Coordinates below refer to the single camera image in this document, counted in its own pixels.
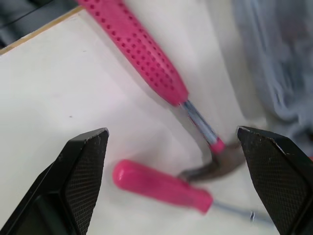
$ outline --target wooden edge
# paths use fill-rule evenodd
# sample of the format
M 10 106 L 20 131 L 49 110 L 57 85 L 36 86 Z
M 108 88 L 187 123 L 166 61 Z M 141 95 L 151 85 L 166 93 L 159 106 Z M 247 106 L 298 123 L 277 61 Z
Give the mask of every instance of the wooden edge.
M 46 31 L 47 29 L 50 29 L 51 27 L 57 25 L 58 23 L 66 20 L 67 18 L 69 18 L 70 16 L 76 14 L 77 12 L 80 12 L 81 10 L 83 10 L 83 7 L 78 6 L 76 8 L 74 8 L 73 10 L 67 12 L 66 14 L 56 18 L 55 20 L 47 23 L 46 25 L 42 26 L 41 28 L 37 29 L 36 31 L 27 34 L 26 36 L 18 39 L 17 41 L 15 41 L 14 43 L 8 45 L 7 47 L 3 48 L 0 50 L 0 55 L 3 55 L 5 53 L 7 53 L 8 51 L 16 48 L 17 46 L 27 42 L 29 39 L 32 39 L 34 37 L 36 37 L 38 34 Z

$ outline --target pink hammer handle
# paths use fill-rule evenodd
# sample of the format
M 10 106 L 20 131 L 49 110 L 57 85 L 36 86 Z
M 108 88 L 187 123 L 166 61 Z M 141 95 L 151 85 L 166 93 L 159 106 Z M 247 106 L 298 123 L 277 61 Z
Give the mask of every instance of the pink hammer handle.
M 225 144 L 220 138 L 218 138 L 216 143 L 210 145 L 210 149 L 212 153 L 220 154 L 225 149 Z
M 148 85 L 178 106 L 188 91 L 171 61 L 121 0 L 77 0 L 107 32 Z
M 173 176 L 130 160 L 120 161 L 113 170 L 114 183 L 123 190 L 177 206 L 206 213 L 213 203 L 205 190 L 193 188 Z

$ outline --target dotted pattern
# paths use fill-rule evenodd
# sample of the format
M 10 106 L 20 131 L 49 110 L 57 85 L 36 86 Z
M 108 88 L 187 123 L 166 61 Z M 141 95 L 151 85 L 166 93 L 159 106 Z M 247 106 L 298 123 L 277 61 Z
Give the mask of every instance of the dotted pattern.
M 98 198 L 107 138 L 103 132 L 87 141 L 65 187 L 66 202 L 81 235 L 87 233 Z
M 187 100 L 188 91 L 178 72 L 123 3 L 111 3 L 108 8 L 101 0 L 78 1 L 95 17 L 152 89 L 172 105 Z M 116 18 L 125 21 L 129 27 L 122 31 L 115 28 Z
M 271 140 L 242 129 L 238 137 L 256 191 L 279 233 L 289 235 L 307 203 L 309 186 Z

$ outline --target cloth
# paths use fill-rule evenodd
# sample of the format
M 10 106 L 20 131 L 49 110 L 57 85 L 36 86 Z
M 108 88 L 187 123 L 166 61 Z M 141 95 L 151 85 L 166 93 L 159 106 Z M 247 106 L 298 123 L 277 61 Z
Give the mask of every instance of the cloth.
M 233 0 L 252 79 L 271 130 L 313 156 L 313 1 Z

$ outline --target pink rubber grip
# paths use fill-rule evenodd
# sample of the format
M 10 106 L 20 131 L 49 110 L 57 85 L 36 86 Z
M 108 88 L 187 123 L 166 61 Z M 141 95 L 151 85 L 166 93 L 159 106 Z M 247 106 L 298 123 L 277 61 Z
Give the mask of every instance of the pink rubber grip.
M 224 151 L 225 144 L 220 138 L 217 138 L 217 142 L 210 145 L 210 149 L 211 149 L 212 153 L 218 155 Z
M 107 32 L 148 85 L 177 106 L 188 91 L 171 61 L 121 0 L 77 0 Z
M 113 181 L 121 189 L 177 206 L 195 208 L 206 213 L 213 203 L 205 190 L 130 160 L 114 168 Z

